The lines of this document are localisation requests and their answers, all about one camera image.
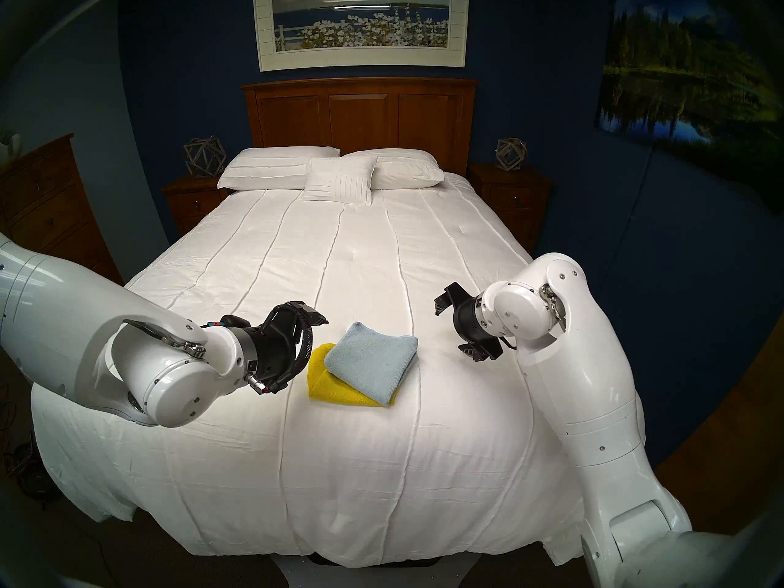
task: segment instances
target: white comforter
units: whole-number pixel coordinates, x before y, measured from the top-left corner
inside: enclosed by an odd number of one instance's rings
[[[530,256],[465,179],[374,191],[371,206],[302,202],[296,190],[231,195],[128,288],[199,324],[259,324],[303,300],[329,324],[420,340],[389,409],[307,396],[305,371],[274,396],[242,388],[177,428],[141,427],[35,386],[45,466],[92,518],[152,514],[194,554],[319,554],[348,567],[541,540],[580,554],[582,502],[557,437],[533,408],[513,354],[474,363],[451,311],[453,281],[476,294]]]

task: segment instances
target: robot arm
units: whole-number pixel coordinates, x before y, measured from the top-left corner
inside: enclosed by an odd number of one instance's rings
[[[85,407],[165,427],[196,419],[245,384],[259,394],[282,390],[307,365],[311,327],[326,322],[288,302],[257,327],[224,316],[202,328],[1,234],[0,305],[0,344],[30,380]]]
[[[637,564],[646,547],[691,530],[651,470],[629,361],[574,260],[541,256],[477,296],[453,283],[435,304],[436,315],[454,306],[455,330],[466,341],[459,349],[475,361],[496,359],[500,342],[512,347],[506,338],[515,338],[532,400],[577,471],[582,549],[595,586],[616,585],[623,565]]]

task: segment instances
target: canvas print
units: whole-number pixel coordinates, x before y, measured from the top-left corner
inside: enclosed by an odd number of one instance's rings
[[[733,18],[710,0],[616,0],[599,128],[654,143],[782,204],[782,97]]]
[[[450,0],[272,0],[276,53],[357,46],[447,48]]]

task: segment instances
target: microfiber cloth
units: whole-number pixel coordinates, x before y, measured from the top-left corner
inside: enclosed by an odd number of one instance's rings
[[[324,366],[324,357],[333,347],[335,347],[334,343],[325,343],[311,352],[311,360],[307,364],[307,395],[324,402],[335,402],[338,405],[380,407],[378,402],[357,392],[348,383],[327,370]]]
[[[324,366],[355,390],[388,406],[416,354],[418,343],[418,339],[410,335],[382,335],[361,322],[354,322],[329,350]]]

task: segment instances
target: yellow towel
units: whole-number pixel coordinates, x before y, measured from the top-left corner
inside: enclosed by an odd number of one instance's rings
[[[325,343],[311,353],[311,360],[307,365],[307,395],[326,402],[336,402],[339,405],[382,406],[363,393],[357,392],[348,383],[338,379],[324,367],[324,358],[333,347],[335,347],[334,343]],[[394,396],[390,401],[390,406],[393,404]]]

